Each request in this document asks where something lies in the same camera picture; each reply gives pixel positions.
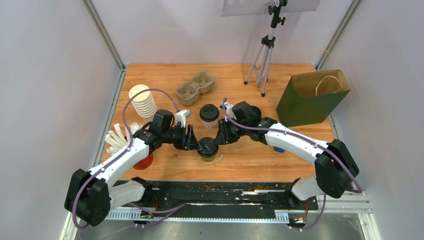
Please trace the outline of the white paper coffee cup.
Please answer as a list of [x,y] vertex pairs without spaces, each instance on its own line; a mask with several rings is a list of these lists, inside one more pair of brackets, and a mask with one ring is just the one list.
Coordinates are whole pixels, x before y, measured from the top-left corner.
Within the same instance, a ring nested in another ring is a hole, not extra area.
[[204,120],[202,118],[201,121],[203,123],[203,126],[208,130],[214,129],[218,125],[218,119],[214,119],[214,120],[206,119],[206,120]]

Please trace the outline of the green paper coffee cup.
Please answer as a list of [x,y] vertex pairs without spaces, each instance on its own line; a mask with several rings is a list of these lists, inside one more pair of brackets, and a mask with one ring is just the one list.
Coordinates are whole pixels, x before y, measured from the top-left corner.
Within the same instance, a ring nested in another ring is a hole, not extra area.
[[216,158],[216,154],[199,154],[204,162],[212,162]]

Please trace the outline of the black plastic cup lid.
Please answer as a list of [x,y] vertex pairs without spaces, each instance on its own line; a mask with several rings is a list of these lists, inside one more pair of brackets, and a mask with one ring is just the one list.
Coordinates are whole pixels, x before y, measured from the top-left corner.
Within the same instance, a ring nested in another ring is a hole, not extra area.
[[219,109],[213,104],[205,104],[199,110],[199,116],[205,122],[213,122],[219,118],[219,115]]

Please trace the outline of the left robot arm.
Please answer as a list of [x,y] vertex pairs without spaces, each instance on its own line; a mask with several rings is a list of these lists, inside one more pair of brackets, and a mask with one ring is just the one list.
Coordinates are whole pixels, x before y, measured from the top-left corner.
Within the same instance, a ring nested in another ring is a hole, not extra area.
[[99,225],[111,210],[137,202],[149,206],[153,201],[152,185],[140,177],[116,185],[130,168],[144,160],[163,144],[177,150],[199,151],[193,126],[186,124],[191,111],[183,109],[176,114],[158,110],[145,128],[136,131],[128,143],[116,154],[90,170],[78,169],[70,179],[64,208],[74,219],[88,225]]

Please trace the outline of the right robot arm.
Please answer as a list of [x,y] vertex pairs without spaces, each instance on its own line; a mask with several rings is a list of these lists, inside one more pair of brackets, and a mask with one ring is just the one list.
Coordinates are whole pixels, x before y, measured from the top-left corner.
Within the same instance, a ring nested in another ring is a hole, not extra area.
[[300,134],[262,117],[259,109],[246,101],[230,104],[224,98],[221,108],[225,117],[218,122],[214,145],[229,145],[248,136],[254,142],[284,149],[314,167],[314,174],[294,180],[286,190],[285,201],[290,208],[298,209],[307,199],[320,195],[339,199],[351,190],[351,184],[355,184],[356,193],[363,191],[356,180],[360,170],[341,140],[328,142]]

